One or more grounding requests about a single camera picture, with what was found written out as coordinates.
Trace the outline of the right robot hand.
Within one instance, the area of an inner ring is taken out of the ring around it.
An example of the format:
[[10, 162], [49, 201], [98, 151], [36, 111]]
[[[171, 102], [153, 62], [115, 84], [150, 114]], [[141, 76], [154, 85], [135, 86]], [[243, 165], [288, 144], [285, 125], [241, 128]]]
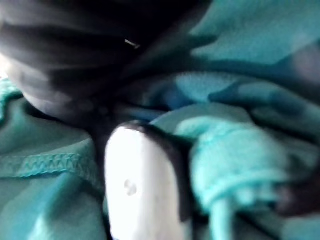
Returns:
[[0, 237], [107, 240], [103, 151], [126, 120], [182, 121], [229, 0], [3, 0]]

